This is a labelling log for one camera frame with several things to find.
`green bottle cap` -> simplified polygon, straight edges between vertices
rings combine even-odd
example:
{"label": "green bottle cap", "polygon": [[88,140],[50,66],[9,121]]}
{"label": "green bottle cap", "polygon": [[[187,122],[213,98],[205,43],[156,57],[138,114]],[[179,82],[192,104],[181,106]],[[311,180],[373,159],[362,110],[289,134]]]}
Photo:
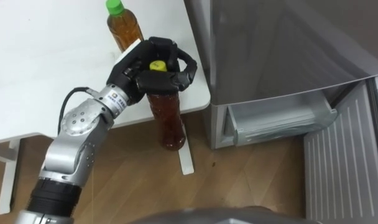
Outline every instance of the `green bottle cap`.
{"label": "green bottle cap", "polygon": [[124,12],[124,6],[120,0],[107,0],[106,7],[108,8],[109,14],[112,16],[118,16]]}

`white table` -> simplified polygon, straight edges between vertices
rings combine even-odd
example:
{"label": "white table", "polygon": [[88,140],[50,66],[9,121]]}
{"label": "white table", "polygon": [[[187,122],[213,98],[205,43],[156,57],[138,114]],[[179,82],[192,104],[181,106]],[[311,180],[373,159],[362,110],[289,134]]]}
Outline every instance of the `white table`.
{"label": "white table", "polygon": [[[210,102],[203,68],[183,1],[123,0],[145,38],[166,37],[198,62],[193,84],[180,94],[181,111],[202,110]],[[77,86],[104,87],[120,56],[106,25],[104,0],[0,0],[0,161],[6,163],[0,214],[10,212],[19,140],[57,136],[58,114],[66,94]],[[74,95],[66,111],[87,98]],[[147,98],[126,109],[114,128],[153,119]],[[193,172],[186,143],[183,173]]]}

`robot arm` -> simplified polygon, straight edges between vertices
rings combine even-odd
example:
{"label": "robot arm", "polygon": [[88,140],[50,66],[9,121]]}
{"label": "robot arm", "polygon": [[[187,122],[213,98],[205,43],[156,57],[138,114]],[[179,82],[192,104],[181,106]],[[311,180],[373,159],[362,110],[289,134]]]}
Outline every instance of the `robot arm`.
{"label": "robot arm", "polygon": [[[63,117],[62,130],[48,148],[27,209],[20,212],[16,224],[73,223],[81,190],[114,119],[146,93],[183,91],[193,81],[196,62],[171,40],[151,37],[127,51],[114,66],[106,87]],[[178,58],[187,64],[182,72]],[[164,60],[168,72],[150,71],[154,60]]]}

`door shelf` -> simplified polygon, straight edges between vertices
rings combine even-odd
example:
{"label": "door shelf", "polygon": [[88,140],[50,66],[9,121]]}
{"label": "door shelf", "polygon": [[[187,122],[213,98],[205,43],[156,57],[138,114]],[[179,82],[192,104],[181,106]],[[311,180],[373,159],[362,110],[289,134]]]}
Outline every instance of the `door shelf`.
{"label": "door shelf", "polygon": [[228,106],[225,135],[235,145],[304,134],[330,125],[337,111],[320,91]]}

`yellow bottle cap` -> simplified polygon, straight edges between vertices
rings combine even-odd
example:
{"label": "yellow bottle cap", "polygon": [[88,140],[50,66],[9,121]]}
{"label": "yellow bottle cap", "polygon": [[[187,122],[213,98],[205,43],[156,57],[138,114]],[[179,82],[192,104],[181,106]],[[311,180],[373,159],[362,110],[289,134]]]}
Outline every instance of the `yellow bottle cap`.
{"label": "yellow bottle cap", "polygon": [[167,65],[162,60],[156,60],[156,61],[150,63],[150,69],[160,71],[160,72],[166,72],[167,71]]}

